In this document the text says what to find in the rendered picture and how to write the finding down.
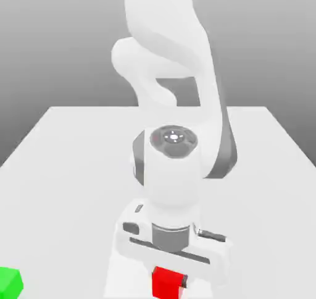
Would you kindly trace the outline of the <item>small red cube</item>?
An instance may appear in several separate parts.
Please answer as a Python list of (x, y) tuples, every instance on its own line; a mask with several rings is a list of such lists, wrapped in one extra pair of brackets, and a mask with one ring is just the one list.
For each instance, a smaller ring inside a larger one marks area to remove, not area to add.
[(178, 299), (178, 288), (184, 275), (156, 266), (152, 272), (152, 295), (158, 299)]

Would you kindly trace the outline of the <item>small green cube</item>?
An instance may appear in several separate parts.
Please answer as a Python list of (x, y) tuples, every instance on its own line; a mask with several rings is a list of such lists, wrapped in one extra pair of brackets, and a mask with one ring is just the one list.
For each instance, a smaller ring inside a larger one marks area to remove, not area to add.
[(18, 269), (0, 267), (0, 299), (18, 299), (23, 281)]

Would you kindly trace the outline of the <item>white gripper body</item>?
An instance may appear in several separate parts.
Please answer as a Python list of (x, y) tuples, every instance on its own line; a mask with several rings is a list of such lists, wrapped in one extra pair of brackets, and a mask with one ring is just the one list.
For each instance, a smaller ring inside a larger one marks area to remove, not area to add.
[(210, 284), (227, 282), (231, 243), (221, 236), (205, 238), (190, 235), (188, 246), (167, 251), (149, 240), (135, 235), (117, 235), (113, 242), (113, 262), (116, 271), (122, 270), (133, 282), (144, 282), (156, 266)]

